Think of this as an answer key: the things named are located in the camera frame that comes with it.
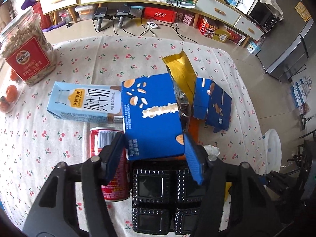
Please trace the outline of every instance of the metal bolt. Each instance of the metal bolt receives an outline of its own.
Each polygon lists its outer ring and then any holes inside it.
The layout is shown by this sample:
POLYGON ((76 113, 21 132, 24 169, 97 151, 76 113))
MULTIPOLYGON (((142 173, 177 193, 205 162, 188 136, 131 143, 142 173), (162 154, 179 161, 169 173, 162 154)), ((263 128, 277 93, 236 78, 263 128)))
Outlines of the metal bolt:
POLYGON ((91 162, 97 162, 97 161, 99 161, 99 159, 100 159, 99 156, 92 156, 90 160, 91 160, 91 162))
POLYGON ((243 168, 245 168, 245 169, 250 168, 250 164, 249 164, 248 162, 242 162, 242 163, 241 163, 241 166, 242 166, 243 168))
POLYGON ((63 167, 65 167, 65 166, 66 166, 66 163, 65 163, 65 162, 59 162, 59 163, 56 165, 57 168, 63 168, 63 167))
POLYGON ((207 159, 208 159, 209 161, 216 161, 216 160, 217 160, 217 157, 216 157, 215 155, 211 154, 211 155, 209 155, 209 156, 207 157, 207 159))

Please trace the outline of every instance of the floor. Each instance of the floor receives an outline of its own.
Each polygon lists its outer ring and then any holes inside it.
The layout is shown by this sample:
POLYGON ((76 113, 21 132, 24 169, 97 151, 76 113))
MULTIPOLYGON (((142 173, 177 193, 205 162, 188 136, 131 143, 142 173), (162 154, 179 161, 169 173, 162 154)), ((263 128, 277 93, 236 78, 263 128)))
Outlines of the floor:
MULTIPOLYGON (((113 35, 112 24, 104 20, 102 27, 111 26, 110 28, 96 33, 91 20, 79 21, 69 28, 65 26, 56 30, 45 33, 47 40, 51 43, 67 41, 91 36, 113 35)), ((289 164, 287 159, 297 154, 297 146, 302 144, 298 137, 304 134, 300 130, 299 118, 294 112, 293 102, 291 102, 288 92, 290 85, 288 83, 279 83, 274 78, 265 74, 259 59, 234 43, 227 41, 221 43, 206 37, 203 37, 198 29, 185 24, 178 24, 180 33, 191 38, 201 45, 212 48, 220 48, 227 51, 233 58, 239 73, 248 89, 252 103, 257 113, 261 132, 264 134, 268 129, 274 128, 279 134, 282 145, 282 168, 281 171, 289 171, 294 168, 289 164)), ((137 26, 135 21, 125 21, 124 29, 134 35, 140 35, 145 29, 140 25, 137 26)), ((115 29, 120 35, 129 35, 122 29, 115 29)), ((153 32, 158 38, 168 38, 180 40, 176 32, 169 26, 159 26, 153 32)), ((0 78, 5 71, 1 70, 0 78)))

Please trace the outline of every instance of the gray refrigerator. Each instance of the gray refrigerator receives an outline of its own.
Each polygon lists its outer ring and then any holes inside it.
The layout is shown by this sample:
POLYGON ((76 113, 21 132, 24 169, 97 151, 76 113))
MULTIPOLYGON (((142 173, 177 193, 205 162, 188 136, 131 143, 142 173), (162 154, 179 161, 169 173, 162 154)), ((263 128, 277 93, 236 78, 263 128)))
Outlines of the gray refrigerator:
POLYGON ((316 25, 305 22, 295 10, 300 0, 277 0, 284 20, 267 34, 257 57, 271 76, 287 81, 298 72, 316 52, 316 25))

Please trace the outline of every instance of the wooden drawer handle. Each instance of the wooden drawer handle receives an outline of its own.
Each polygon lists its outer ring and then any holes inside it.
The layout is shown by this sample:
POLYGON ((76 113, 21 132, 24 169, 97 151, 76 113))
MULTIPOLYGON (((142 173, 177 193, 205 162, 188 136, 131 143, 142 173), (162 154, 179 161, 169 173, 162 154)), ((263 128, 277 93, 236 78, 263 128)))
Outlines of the wooden drawer handle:
POLYGON ((221 15, 226 16, 226 13, 225 13, 225 12, 223 12, 223 11, 217 9, 217 8, 215 8, 214 10, 215 10, 216 12, 220 13, 221 15))
POLYGON ((252 34, 255 33, 255 31, 253 31, 251 28, 248 28, 248 31, 249 31, 250 33, 252 33, 252 34))
POLYGON ((61 2, 62 0, 54 0, 54 1, 52 1, 52 4, 53 3, 58 3, 58 2, 61 2))

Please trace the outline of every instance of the cherry print tablecloth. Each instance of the cherry print tablecloth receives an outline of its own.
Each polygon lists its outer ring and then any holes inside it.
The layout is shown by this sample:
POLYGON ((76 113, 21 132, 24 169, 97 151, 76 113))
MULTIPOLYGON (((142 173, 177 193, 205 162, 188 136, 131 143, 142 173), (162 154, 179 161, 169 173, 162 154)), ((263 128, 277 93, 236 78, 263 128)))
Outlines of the cherry print tablecloth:
MULTIPOLYGON (((168 39, 102 36, 54 45, 57 67, 33 87, 24 86, 16 106, 0 115, 0 198, 10 219, 23 227, 32 202, 54 166, 77 164, 88 158, 89 129, 95 124, 53 118, 46 106, 55 81, 80 84, 120 85, 122 81, 165 73, 162 57, 188 55, 197 76, 213 79, 232 97, 229 130, 213 133, 200 126, 199 143, 219 148, 228 163, 248 161, 257 173, 265 172, 266 154, 258 119, 235 63, 223 50, 168 39)), ((80 185, 77 186, 80 225, 87 229, 80 185)), ((108 203, 119 236, 137 236, 132 230, 131 200, 108 203)), ((222 217, 229 217, 229 199, 222 217)))

